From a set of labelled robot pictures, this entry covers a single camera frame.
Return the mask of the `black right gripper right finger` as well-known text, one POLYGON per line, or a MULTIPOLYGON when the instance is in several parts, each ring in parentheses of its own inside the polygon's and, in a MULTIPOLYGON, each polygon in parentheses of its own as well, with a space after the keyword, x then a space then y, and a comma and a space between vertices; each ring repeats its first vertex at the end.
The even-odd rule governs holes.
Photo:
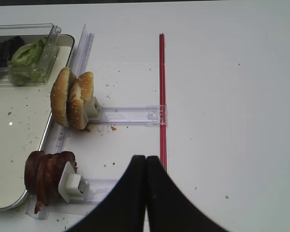
POLYGON ((151 232, 225 232, 180 191, 156 156, 146 159, 147 213, 151 232))

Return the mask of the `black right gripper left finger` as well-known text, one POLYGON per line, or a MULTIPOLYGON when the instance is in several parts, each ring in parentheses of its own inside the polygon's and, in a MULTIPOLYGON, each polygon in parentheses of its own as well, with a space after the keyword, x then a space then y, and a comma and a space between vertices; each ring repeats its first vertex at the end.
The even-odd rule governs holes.
POLYGON ((145 156, 134 155, 110 193, 70 232, 142 232, 145 218, 145 156))

